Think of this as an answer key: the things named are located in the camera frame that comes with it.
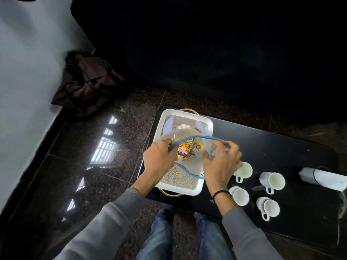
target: table top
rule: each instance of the table top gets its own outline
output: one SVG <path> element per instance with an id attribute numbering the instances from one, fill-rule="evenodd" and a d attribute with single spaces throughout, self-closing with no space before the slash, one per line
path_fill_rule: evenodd
<path id="1" fill-rule="evenodd" d="M 161 107 L 155 117 L 147 148 L 153 142 L 154 133 L 161 113 L 165 109 L 178 109 L 172 106 Z M 235 177 L 229 181 L 228 188 L 240 186 L 247 190 L 250 202 L 243 207 L 253 223 L 264 231 L 290 237 L 302 242 L 325 248 L 335 247 L 339 242 L 338 210 L 339 192 L 310 185 L 300 180 L 298 172 L 302 167 L 325 167 L 337 173 L 337 155 L 325 145 L 267 132 L 219 118 L 209 117 L 213 122 L 213 136 L 230 140 L 239 145 L 242 161 L 253 167 L 253 174 L 242 183 Z M 143 173 L 142 163 L 139 175 Z M 286 179 L 285 187 L 273 195 L 267 194 L 261 186 L 259 176 L 262 172 L 279 172 Z M 264 221 L 256 207 L 256 200 L 266 196 L 278 202 L 280 214 Z M 210 216 L 221 218 L 217 206 L 204 183 L 197 196 L 167 197 L 158 188 L 153 188 L 147 198 L 171 204 Z"/>

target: gray sleeve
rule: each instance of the gray sleeve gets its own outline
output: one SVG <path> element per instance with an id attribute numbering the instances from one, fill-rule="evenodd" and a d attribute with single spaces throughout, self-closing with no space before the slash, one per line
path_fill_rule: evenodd
<path id="1" fill-rule="evenodd" d="M 238 260 L 283 260 L 263 231 L 254 225 L 241 207 L 229 210 L 222 222 Z"/>
<path id="2" fill-rule="evenodd" d="M 55 259 L 113 259 L 144 203 L 137 189 L 128 188 L 116 201 L 106 204 Z"/>

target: person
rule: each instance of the person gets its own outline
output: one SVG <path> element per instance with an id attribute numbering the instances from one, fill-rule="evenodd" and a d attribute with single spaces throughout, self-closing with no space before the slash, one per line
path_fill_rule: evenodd
<path id="1" fill-rule="evenodd" d="M 143 153 L 145 170 L 116 201 L 106 204 L 100 213 L 74 237 L 55 258 L 57 260 L 113 259 L 132 221 L 145 203 L 145 196 L 161 180 L 177 159 L 177 148 L 168 152 L 171 139 L 152 143 Z M 242 166 L 239 147 L 231 141 L 211 141 L 217 154 L 210 159 L 203 153 L 205 181 L 221 215 L 223 226 L 238 260 L 283 259 L 261 229 L 247 217 L 228 192 L 227 184 Z M 150 235 L 136 259 L 172 257 L 173 208 L 165 205 L 157 214 Z M 218 225 L 207 216 L 195 213 L 199 259 L 234 259 Z"/>

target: person's right hand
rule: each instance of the person's right hand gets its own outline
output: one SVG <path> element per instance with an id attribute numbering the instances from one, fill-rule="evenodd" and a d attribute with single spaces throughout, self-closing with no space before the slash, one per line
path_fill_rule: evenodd
<path id="1" fill-rule="evenodd" d="M 242 166 L 240 158 L 242 153 L 239 147 L 231 141 L 211 140 L 217 146 L 217 154 L 210 160 L 209 154 L 204 151 L 202 163 L 204 165 L 205 181 L 211 196 L 220 190 L 228 190 L 227 184 L 231 176 Z"/>

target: brown cloth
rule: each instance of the brown cloth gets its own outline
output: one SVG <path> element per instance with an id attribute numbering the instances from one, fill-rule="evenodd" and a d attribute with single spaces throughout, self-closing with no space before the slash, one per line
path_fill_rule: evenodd
<path id="1" fill-rule="evenodd" d="M 125 83 L 106 61 L 89 52 L 71 51 L 65 62 L 63 80 L 52 104 L 75 109 L 79 117 L 98 110 L 111 100 L 111 90 Z"/>

